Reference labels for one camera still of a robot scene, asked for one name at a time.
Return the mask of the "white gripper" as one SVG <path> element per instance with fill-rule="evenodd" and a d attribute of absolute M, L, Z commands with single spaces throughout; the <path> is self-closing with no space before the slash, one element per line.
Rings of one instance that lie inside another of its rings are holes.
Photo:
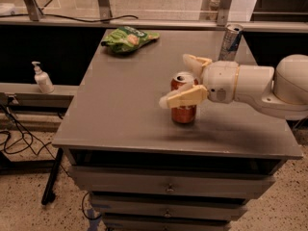
<path fill-rule="evenodd" d="M 233 101 L 240 70 L 236 62 L 217 61 L 213 63 L 212 59 L 191 54 L 184 54 L 183 62 L 195 77 L 201 78 L 202 74 L 202 84 L 206 88 L 203 85 L 185 84 L 163 96 L 159 101 L 161 108 L 195 106 L 207 97 L 210 101 L 218 103 L 228 104 Z"/>

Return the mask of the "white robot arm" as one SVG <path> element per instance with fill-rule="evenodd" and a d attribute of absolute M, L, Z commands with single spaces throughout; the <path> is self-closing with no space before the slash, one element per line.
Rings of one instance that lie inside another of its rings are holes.
<path fill-rule="evenodd" d="M 257 112 L 287 120 L 308 116 L 308 56 L 294 54 L 278 66 L 212 61 L 185 54 L 189 79 L 160 99 L 164 109 L 198 105 L 208 99 L 216 103 L 233 101 L 249 105 Z"/>

